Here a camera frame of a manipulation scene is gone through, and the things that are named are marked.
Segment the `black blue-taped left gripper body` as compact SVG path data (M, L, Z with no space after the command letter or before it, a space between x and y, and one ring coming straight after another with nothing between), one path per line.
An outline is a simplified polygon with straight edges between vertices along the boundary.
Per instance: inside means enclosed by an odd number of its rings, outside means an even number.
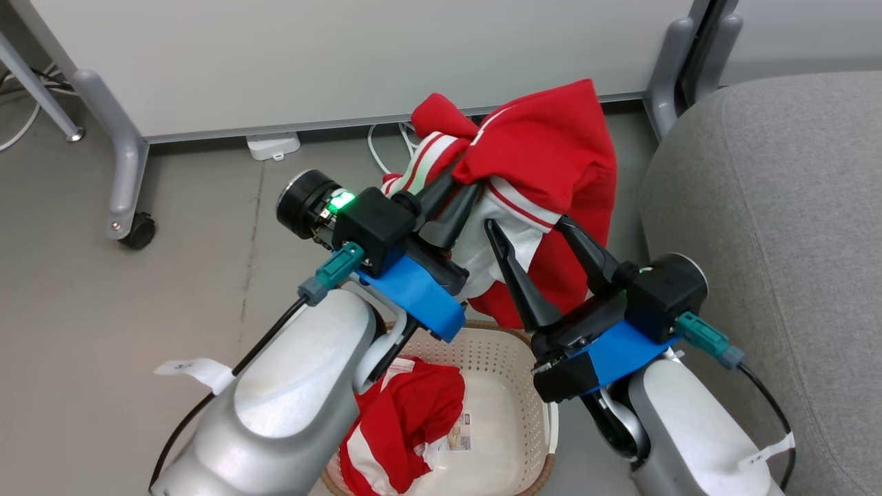
M355 276L435 339L452 342L465 323L457 297L469 273L453 262L453 251L439 251L419 236L443 208L431 219L394 220L393 195L377 187L353 194L310 169L284 188L275 214L290 232L333 254L307 290L309 301L317 302L323 291Z

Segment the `grey table leg with caster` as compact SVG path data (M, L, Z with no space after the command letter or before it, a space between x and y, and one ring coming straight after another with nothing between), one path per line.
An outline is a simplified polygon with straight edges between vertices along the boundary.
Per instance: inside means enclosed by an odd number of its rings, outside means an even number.
M107 237L119 242L130 232L150 145L94 70L79 69L73 85L86 107L110 138L114 150L114 175L106 222Z

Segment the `grey metal table leg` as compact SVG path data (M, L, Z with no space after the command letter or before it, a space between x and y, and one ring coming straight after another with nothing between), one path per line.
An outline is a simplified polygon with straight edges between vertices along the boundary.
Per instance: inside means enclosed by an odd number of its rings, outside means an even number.
M10 74L19 82L22 87L35 100L35 108L28 122L25 123L22 130L11 138L6 144L0 145L0 152L6 151L12 147L24 134L34 125L36 118L41 111L44 111L56 126L63 132L66 141L76 143L81 141L85 136L85 130L76 126L72 119L57 103L56 99L50 94L45 81L47 76L40 76L34 72L32 68L19 56L19 53L12 46L8 38L0 32L0 62L6 66Z

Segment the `large white partition panel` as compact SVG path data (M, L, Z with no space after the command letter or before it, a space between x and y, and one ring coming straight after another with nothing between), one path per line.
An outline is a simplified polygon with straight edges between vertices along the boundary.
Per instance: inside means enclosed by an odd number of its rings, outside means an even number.
M642 95L694 0L10 0L155 143L483 111L591 79Z

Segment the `white power adapter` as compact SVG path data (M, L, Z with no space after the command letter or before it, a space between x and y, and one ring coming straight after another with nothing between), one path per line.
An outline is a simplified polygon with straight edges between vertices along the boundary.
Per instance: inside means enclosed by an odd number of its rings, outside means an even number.
M282 161L300 149L297 132L263 133L246 136L247 147L256 161Z

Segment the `red jacket with white stripes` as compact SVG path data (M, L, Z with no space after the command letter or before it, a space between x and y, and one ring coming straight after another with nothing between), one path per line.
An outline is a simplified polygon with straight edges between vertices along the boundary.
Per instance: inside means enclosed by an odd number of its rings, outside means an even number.
M420 144L405 173L383 178L385 195L417 194L443 172L483 185L451 251L469 273L460 298L499 327L522 327L483 227L492 219L549 302L568 313L585 301L586 273L554 226L569 216L599 244L608 242L618 168L593 82L525 95L481 123L434 93L411 121Z

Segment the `grey fabric sofa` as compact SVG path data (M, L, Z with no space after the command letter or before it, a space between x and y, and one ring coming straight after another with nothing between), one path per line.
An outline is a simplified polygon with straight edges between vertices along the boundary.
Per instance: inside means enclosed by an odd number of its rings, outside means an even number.
M639 209L650 256L702 268L701 317L790 421L788 496L882 496L882 70L708 95L662 139Z

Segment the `grey partition leg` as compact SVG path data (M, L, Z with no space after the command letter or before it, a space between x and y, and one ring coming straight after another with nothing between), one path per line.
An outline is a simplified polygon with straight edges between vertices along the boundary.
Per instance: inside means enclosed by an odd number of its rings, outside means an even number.
M694 103L712 94L719 88L730 54L743 27L743 17L732 13L720 18L710 37L705 59L699 67L694 84Z
M643 104L658 141L664 139L677 121L675 85L692 46L694 31L695 22L690 17L675 19L667 28L653 66Z

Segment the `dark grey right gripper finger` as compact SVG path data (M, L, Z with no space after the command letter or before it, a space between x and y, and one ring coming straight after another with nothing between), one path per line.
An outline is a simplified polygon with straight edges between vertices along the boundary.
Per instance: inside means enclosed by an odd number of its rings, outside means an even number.
M514 307L527 333L549 333L563 318L553 302L548 301L517 261L515 248L495 220L485 220L483 229L489 240L499 271L503 276Z
M623 282L617 275L620 263L602 247L573 218L560 218L555 224L569 245L587 279L587 289L593 296L609 296L624 290Z

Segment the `black blue-taped right gripper body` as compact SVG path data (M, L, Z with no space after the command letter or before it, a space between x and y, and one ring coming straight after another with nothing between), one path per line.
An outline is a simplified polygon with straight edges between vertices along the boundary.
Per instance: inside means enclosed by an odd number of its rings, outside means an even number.
M675 341L683 313L699 313L708 283L690 258L666 254L624 283L533 335L533 386L546 403L588 395L626 379Z

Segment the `red white garment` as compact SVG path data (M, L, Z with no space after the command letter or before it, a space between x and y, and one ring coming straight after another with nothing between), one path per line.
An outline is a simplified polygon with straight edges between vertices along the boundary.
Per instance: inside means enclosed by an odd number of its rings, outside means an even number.
M431 472L427 453L460 419L465 391L457 367L394 359L357 396L357 420L340 445L340 474L353 496L403 496Z

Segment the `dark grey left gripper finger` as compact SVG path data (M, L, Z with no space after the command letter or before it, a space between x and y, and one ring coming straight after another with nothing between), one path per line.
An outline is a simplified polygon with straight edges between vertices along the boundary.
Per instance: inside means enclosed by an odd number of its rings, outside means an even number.
M447 167L437 178L419 192L401 191L393 194L394 220L426 220L433 218L447 203L458 185L453 178L453 167Z
M423 225L419 231L420 238L439 251L453 250L483 188L483 182L476 182L457 189L438 217Z

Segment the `printed basket label sticker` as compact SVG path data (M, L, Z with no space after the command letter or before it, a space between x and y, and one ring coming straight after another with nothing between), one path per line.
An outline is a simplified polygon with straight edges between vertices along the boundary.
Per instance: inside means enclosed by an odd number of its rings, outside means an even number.
M465 453L473 451L472 415L468 411L460 414L450 433L447 434L447 451Z

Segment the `black castor wheel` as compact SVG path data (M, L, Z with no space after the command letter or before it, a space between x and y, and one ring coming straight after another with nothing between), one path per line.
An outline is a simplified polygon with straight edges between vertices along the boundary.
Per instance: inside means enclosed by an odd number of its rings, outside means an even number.
M151 214L137 211L130 225L130 232L119 239L120 245L132 251L141 251L150 245L156 234L156 223Z

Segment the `cream plastic laundry basket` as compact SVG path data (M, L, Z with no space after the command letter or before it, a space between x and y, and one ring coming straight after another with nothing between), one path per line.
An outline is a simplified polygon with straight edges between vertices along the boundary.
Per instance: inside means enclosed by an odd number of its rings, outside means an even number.
M404 496L537 496L555 467L560 414L533 388L526 334L470 320L451 343L418 331L402 354L459 368L473 436L471 452L441 443Z

